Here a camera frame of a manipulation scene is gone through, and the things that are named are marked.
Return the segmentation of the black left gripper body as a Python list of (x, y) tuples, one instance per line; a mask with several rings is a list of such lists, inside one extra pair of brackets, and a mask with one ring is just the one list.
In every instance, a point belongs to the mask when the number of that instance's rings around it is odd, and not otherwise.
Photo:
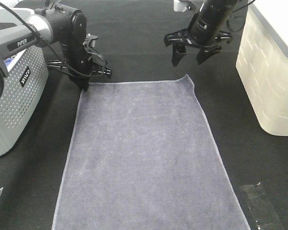
[(71, 42), (60, 42), (60, 47), (64, 56), (63, 61), (54, 60), (48, 63), (48, 69), (57, 70), (69, 77), (78, 78), (111, 78), (112, 69), (107, 67), (108, 62), (98, 53), (86, 51), (81, 45)]

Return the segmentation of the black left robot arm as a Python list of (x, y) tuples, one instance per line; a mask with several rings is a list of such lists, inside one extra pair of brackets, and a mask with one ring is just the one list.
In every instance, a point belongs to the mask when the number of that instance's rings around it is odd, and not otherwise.
[(5, 60), (31, 46), (59, 42), (64, 57), (49, 62), (48, 68), (67, 75), (82, 90), (87, 91), (90, 79), (111, 78), (108, 62), (94, 49), (98, 37), (86, 32), (87, 18), (80, 9), (47, 0), (44, 8), (24, 20), (1, 2), (0, 6), (21, 23), (0, 30), (0, 97), (9, 75)]

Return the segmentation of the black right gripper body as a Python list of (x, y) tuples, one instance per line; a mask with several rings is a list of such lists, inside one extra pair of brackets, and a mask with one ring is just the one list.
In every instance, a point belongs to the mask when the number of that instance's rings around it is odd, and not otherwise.
[(221, 30), (224, 22), (225, 18), (222, 16), (195, 14), (187, 28), (166, 34), (164, 43), (166, 46), (191, 46), (198, 49), (218, 46), (222, 42), (229, 44), (232, 42), (232, 35)]

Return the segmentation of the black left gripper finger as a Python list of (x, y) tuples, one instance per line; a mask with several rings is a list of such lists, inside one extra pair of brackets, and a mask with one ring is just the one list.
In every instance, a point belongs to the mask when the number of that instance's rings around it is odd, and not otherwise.
[(70, 81), (75, 83), (80, 89), (85, 90), (85, 78), (69, 77)]
[(84, 78), (83, 79), (83, 90), (87, 91), (89, 87), (89, 78)]

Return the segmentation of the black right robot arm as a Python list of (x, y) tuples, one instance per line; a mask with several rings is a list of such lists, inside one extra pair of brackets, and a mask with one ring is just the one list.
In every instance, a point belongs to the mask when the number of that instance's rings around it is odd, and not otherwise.
[(222, 50), (221, 43), (231, 43), (229, 17), (235, 12), (237, 0), (205, 0), (187, 28), (166, 34), (165, 46), (172, 46), (172, 65), (177, 66), (187, 54), (186, 46), (199, 49), (196, 57), (200, 65)]

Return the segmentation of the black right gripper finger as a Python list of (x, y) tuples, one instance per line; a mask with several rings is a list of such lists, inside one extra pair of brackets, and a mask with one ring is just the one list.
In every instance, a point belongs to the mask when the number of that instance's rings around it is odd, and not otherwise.
[(172, 45), (172, 65), (176, 67), (186, 55), (186, 47), (178, 44)]
[(205, 62), (207, 59), (209, 59), (213, 55), (220, 53), (221, 50), (222, 50), (221, 45), (200, 49), (196, 57), (197, 64), (201, 65), (203, 62)]

